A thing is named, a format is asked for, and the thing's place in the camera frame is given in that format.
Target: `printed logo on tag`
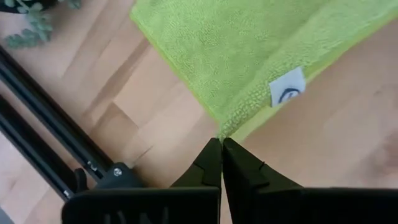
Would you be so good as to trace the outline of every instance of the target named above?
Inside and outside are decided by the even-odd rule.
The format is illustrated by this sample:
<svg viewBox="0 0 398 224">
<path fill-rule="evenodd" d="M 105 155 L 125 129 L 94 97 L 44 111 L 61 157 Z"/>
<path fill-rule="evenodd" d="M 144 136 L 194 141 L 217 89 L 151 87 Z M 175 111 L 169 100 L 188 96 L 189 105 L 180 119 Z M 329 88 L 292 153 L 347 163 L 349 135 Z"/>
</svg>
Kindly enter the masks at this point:
<svg viewBox="0 0 398 224">
<path fill-rule="evenodd" d="M 301 67 L 270 82 L 272 106 L 279 105 L 301 94 L 305 90 L 305 78 Z"/>
</svg>

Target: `wooden floor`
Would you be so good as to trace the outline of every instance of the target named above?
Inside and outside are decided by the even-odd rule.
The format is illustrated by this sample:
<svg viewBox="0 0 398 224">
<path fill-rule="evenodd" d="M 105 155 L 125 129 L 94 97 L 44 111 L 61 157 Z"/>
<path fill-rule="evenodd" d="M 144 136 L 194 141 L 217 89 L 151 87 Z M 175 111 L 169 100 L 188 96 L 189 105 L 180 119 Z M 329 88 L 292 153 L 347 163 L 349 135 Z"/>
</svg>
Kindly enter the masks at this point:
<svg viewBox="0 0 398 224">
<path fill-rule="evenodd" d="M 130 21 L 132 0 L 83 2 L 52 10 L 50 43 L 10 53 L 114 161 L 167 187 L 216 123 Z M 0 14 L 0 24 L 4 37 L 24 20 Z M 348 51 L 243 145 L 303 185 L 398 187 L 397 36 L 394 21 Z M 2 84 L 0 94 L 77 166 Z M 2 135 L 0 146 L 0 207 L 16 224 L 60 223 L 55 192 Z M 231 223 L 223 198 L 222 222 Z"/>
</svg>

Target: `white label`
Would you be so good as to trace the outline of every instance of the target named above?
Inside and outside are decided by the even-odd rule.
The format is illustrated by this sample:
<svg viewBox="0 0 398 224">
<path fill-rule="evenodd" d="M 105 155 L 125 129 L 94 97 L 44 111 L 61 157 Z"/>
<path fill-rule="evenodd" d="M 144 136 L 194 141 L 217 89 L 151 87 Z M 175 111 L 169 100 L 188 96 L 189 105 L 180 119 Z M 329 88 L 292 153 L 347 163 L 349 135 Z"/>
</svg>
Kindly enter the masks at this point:
<svg viewBox="0 0 398 224">
<path fill-rule="evenodd" d="M 301 67 L 297 67 L 285 75 L 270 82 L 272 107 L 286 102 L 305 90 L 305 78 Z"/>
</svg>

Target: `towel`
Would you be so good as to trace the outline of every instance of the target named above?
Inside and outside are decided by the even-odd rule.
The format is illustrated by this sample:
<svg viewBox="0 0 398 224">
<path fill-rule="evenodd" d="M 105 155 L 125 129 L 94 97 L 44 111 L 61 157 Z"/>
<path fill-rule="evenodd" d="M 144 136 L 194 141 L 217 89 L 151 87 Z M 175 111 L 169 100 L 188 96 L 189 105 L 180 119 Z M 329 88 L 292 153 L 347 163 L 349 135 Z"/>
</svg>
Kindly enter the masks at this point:
<svg viewBox="0 0 398 224">
<path fill-rule="evenodd" d="M 244 139 L 282 105 L 269 84 L 307 82 L 398 16 L 398 0 L 138 0 L 130 17 L 220 126 Z"/>
</svg>

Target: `succulent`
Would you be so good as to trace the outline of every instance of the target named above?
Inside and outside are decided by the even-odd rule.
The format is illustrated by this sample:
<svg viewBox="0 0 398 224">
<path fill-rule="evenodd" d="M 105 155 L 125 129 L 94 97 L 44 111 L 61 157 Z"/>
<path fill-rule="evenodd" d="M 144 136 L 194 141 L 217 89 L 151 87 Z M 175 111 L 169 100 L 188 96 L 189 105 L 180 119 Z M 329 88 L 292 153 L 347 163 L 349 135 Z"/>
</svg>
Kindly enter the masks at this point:
<svg viewBox="0 0 398 224">
<path fill-rule="evenodd" d="M 25 18 L 32 27 L 24 29 L 21 34 L 12 34 L 5 38 L 7 46 L 13 49 L 36 47 L 42 42 L 48 42 L 53 31 L 50 15 L 42 12 L 43 5 L 40 2 L 35 2 L 28 6 L 25 4 L 27 1 L 32 0 L 4 0 L 6 6 L 17 7 L 19 13 L 25 14 Z M 66 1 L 72 9 L 79 9 L 81 6 L 81 0 Z"/>
</svg>

